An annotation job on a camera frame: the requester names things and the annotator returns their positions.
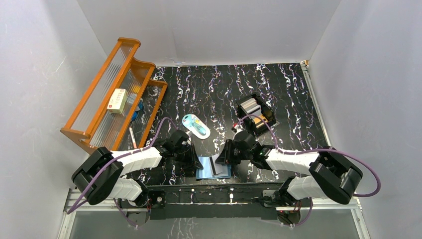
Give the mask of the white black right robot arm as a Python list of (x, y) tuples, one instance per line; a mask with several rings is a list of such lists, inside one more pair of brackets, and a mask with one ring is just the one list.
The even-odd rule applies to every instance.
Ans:
[(350, 202), (363, 173), (347, 158), (331, 148), (319, 152), (280, 152), (275, 146), (260, 144), (247, 131), (238, 132), (225, 142), (216, 158), (217, 164), (237, 165), (250, 161), (260, 169), (285, 170), (302, 174), (289, 177), (272, 194), (263, 192), (256, 198), (265, 207), (293, 206), (304, 198), (329, 198), (339, 204)]

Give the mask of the blue leather card holder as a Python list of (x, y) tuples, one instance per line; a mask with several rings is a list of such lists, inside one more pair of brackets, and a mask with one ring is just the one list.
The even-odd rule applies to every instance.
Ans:
[(231, 166), (228, 164), (217, 164), (218, 155), (199, 157), (203, 169), (196, 170), (196, 179), (228, 179), (231, 177)]

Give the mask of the white card grey stripe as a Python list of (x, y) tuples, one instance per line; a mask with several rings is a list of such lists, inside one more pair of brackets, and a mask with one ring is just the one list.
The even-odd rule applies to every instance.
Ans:
[(210, 157), (210, 165), (211, 165), (212, 174), (215, 176), (219, 175), (222, 172), (221, 165), (216, 163), (217, 159), (218, 159), (217, 154)]

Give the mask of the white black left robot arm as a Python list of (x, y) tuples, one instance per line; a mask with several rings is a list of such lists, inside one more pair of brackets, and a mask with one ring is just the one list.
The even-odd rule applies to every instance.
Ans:
[(183, 166), (203, 169), (190, 137), (177, 130), (167, 139), (134, 150), (110, 151), (97, 148), (73, 173), (71, 180), (82, 197), (96, 205), (106, 198), (128, 200), (136, 207), (148, 203), (149, 190), (141, 182), (124, 175), (141, 169), (161, 166), (168, 158)]

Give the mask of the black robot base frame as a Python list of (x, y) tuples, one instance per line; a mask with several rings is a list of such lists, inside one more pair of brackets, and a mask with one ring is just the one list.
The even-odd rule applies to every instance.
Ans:
[(173, 218), (258, 218), (280, 220), (286, 225), (305, 218), (301, 210), (311, 201), (281, 203), (280, 182), (149, 185), (139, 203), (119, 199), (117, 204), (130, 213), (146, 212), (149, 220)]

